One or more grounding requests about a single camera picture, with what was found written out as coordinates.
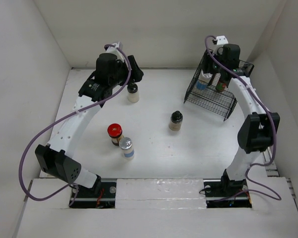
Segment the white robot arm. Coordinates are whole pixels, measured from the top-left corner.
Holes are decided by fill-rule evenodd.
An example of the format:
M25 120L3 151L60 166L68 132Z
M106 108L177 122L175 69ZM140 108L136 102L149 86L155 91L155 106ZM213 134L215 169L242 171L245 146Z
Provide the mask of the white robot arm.
M242 76L241 78L244 79L253 93L257 95L250 83L250 79L245 76ZM248 115L252 115L253 113L265 114L264 109L254 100L254 98L247 91L247 88L237 78L232 78L230 80L228 88L236 97L239 106L243 111L245 119ZM244 149L239 147L233 162L226 169L229 179L235 181L244 180L246 170L259 155L260 151L254 151L247 154Z
M100 187L100 176L93 174L73 160L75 148L87 125L104 104L92 107L86 111L79 111L96 102L100 102L112 95L117 85L122 86L127 79L128 68L121 53L120 43L115 47L108 47L106 53L96 61L96 70L86 80L78 92L73 111L75 115L66 119L57 134L51 138L46 146L38 145L35 154L42 171L53 175L69 184L78 184L94 190ZM139 82L143 72L137 66L133 56L128 56L132 74L128 83Z
M212 188L208 190L209 193L206 193L207 197L225 198L236 194L246 185L246 171L250 165L261 152L273 145L273 129L266 111L254 99L258 96L250 83L250 72L239 66L239 46L229 44L225 36L216 37L213 44L215 45L214 50L209 51L213 57L209 55L207 50L204 53L203 73L212 74L212 80L217 73L221 74L219 81L224 83L236 97L245 117L244 124L237 135L239 148L233 162L224 171L221 181L211 182L212 185L209 182L204 183L205 187L208 185ZM212 58L215 58L222 66L218 65ZM232 71L241 77L245 84L238 78L232 77L228 71ZM270 113L270 116L277 131L280 117L278 113Z

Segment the white platform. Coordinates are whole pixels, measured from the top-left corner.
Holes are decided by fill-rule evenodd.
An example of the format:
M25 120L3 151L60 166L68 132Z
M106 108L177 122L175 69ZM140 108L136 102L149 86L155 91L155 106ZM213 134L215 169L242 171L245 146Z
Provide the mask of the white platform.
M140 100L132 104L127 89L105 103L77 145L74 159L102 178L220 178L236 154L237 133L244 122L237 105L230 118L203 109L184 95L194 70L147 69L138 84ZM57 119L68 114L77 92L92 70L71 70ZM168 128L171 114L179 110L179 132ZM134 142L135 158L127 162L107 134L118 123ZM61 125L55 126L52 136Z
M91 72L71 71L57 118L71 110ZM115 209L70 209L69 188L44 202L29 199L18 238L298 238L298 211L287 182L268 178L265 168L255 167L250 176L276 190L282 201L251 194L252 209L206 209L205 198L199 194L202 178L220 178L233 160L237 132L244 121L241 109L237 105L223 122L221 116L189 102L183 104L194 70L144 73L140 101L129 103L124 90L106 103L86 129L74 156L103 178L142 179L117 181ZM175 110L184 115L179 132L168 129ZM114 122L134 140L136 156L130 162L120 156L120 149L107 135L108 124ZM263 156L257 161L263 162ZM63 185L56 178L39 178L31 193L44 197ZM267 192L250 182L248 186Z
M28 200L18 238L298 238L298 212L286 180L258 181L275 189L282 201L251 194L252 209L206 209L198 193L202 179L121 179L116 209L70 209L66 189L45 202ZM31 192L43 197L62 185L39 178Z

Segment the wire mesh basket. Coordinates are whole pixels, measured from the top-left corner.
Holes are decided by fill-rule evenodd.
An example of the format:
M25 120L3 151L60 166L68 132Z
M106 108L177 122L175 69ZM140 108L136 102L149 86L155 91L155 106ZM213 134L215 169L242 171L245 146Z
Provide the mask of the wire mesh basket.
M237 100L228 88L225 88L222 92L216 90L216 85L221 76L220 73L216 74L214 79L210 82L204 81L202 77L199 78L202 72L202 60L203 58L201 59L186 91L184 102L189 101L194 103L202 108L223 116L224 120L226 120L232 114L237 104ZM239 68L243 68L245 72L250 75L254 65L240 60Z

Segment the wire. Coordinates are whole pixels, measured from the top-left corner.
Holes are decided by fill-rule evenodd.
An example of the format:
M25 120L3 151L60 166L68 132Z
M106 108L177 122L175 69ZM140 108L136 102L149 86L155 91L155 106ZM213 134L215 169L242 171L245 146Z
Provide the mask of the wire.
M78 185L77 185L77 184L75 184L75 189L76 189L76 192L75 192L75 195L74 195L74 197L73 197L73 200L72 200L71 203L69 204L69 207L71 207L71 206L74 204L75 199L76 199L76 197L77 197L77 195L78 195Z
M98 197L98 199L97 199L97 201L96 201L96 208L99 206L99 202L100 202L100 199L101 199L101 197L103 196L103 194L104 194L104 189L102 189L101 191L100 191L100 196Z
M243 191L240 191L238 192L237 194L233 195L233 196L230 196L230 197L226 197L226 198L222 198L222 199L218 199L218 200L214 200L214 201L217 201L217 202L220 202L220 201L225 201L227 199L230 199L232 197L236 197L242 193L246 193L246 192L257 192L257 193L260 193L262 195L265 195L265 196L268 196L272 199L275 199L275 200L282 200L281 196L276 192L274 191L273 189L269 188L268 186L262 184L262 183L259 183L259 182L256 182L252 179L249 178L248 176L248 173L250 171L250 169L253 167L253 166L262 166L262 167L265 167L265 166L269 166L273 163L274 159L275 159L275 156L276 156L276 148L277 148L277 136L276 136L276 128L275 128L275 124L274 124L274 121L273 121L273 118L272 116L270 115L270 111L268 110L268 108L259 100L259 98L253 93L253 91L248 87L247 83L240 77L238 76L236 73L234 73L233 71L231 71L230 69L226 68L223 64L221 64L219 61L217 61L217 59L212 55L212 53L210 52L210 49L209 49L209 46L208 46L208 39L209 38L213 38L213 39L216 39L215 36L212 36L212 35L209 35L205 38L204 42L205 42L205 47L206 47L206 50L209 54L209 56L213 59L213 61L215 63L217 63L222 69L224 69L226 72L228 72L229 74L233 75L235 78L237 78L247 89L247 91L249 92L249 94L254 98L254 100L263 108L263 110L265 111L265 113L267 114L267 117L268 117L268 120L270 122L270 125L272 127L272 131L273 131L273 154L272 154L272 158L269 162L267 163L264 163L264 164L260 164L260 163L253 163L250 165L250 167L247 169L246 173L245 173L245 177L246 179L248 179L249 181L251 181L252 183L254 184L257 184L259 186L262 186L268 190L270 190L271 192L273 192L277 197L273 197L269 194L266 194L264 192L261 192L261 191L258 191L258 190L254 190L254 189L246 189L246 190L243 190Z
M116 93L114 93L113 95L109 96L108 98L106 98L106 99L104 99L104 100L101 100L101 101L96 102L96 103L94 103L94 104L91 104L91 105L89 105L89 106L87 106L87 107L84 107L84 108L79 109L79 110L78 110L79 113L80 113L80 112L83 112L83 111L85 111L85 110L88 110L88 109L90 109L90 108L92 108L92 107L95 107L95 106L97 106L97 105L104 104L106 101L112 99L112 98L115 97L117 94L119 94L119 93L124 89L124 87L128 84L128 82L129 82L129 79L130 79L130 77L131 77L131 65L130 65L130 62L129 62L128 57L126 56L126 54L125 54L120 48L118 48L118 47L116 47L116 46L114 46L114 45L110 45L110 44L109 44L109 45L105 45L104 48L108 48L108 47L114 47L114 48L116 48L116 49L123 55L123 57L125 58L125 61L127 62L127 65L128 65L128 76L127 76L127 79L126 79L125 83L123 84L123 86L122 86ZM22 154L22 156L21 156L21 160L20 160L20 164L19 164L19 172L18 172L20 186L21 186L23 192L24 192L29 198L31 198L31 199L34 200L34 201L45 201L45 200L47 200L47 199L53 197L54 195L58 194L59 192L61 192L63 189L65 189L65 188L67 188L68 186L70 186L70 184L67 184L67 185L61 187L59 190L55 191L55 192L52 193L51 195L46 196L46 197L43 197L43 198L37 198L37 197L33 196L33 195L27 190L27 188L25 187L25 184L24 184L24 181L23 181L23 177L22 177L22 171L23 171L23 164L24 164L25 156L26 156L26 154L28 153L28 151L29 151L30 147L32 146L32 144L34 143L34 141L37 140L37 138L39 138L43 133L45 133L46 131L48 131L49 129L51 129L52 127L54 127L55 125L59 124L60 122L62 122L62 121L64 121L64 120L66 120L66 119L68 119L68 118L74 116L76 113L77 113L77 112L72 112L72 113L66 115L65 117L62 117L61 119L58 119L58 120L55 121L54 123L52 123L52 124L50 124L49 126L47 126L46 128L44 128L42 131L40 131L36 136L34 136L34 137L32 138L32 140L31 140L31 141L29 142L29 144L26 146L26 148L25 148L25 150L24 150L24 152L23 152L23 154Z

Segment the black mounting plate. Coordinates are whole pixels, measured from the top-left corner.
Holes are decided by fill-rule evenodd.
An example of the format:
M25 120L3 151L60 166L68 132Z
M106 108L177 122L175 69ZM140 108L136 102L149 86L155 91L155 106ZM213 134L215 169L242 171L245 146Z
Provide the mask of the black mounting plate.
M78 194L74 203L70 206L71 208L115 208L116 200L116 179L102 179L100 189L98 193L94 193L92 189L78 186ZM73 200L75 192L72 191L71 199L69 203Z
M204 180L204 188L206 188L204 193L207 201L207 208L252 207L250 199L246 193L242 193L236 196L236 198L233 197L225 201L216 201L225 197L230 197L240 191L238 189L223 191L221 187L222 185L220 179Z

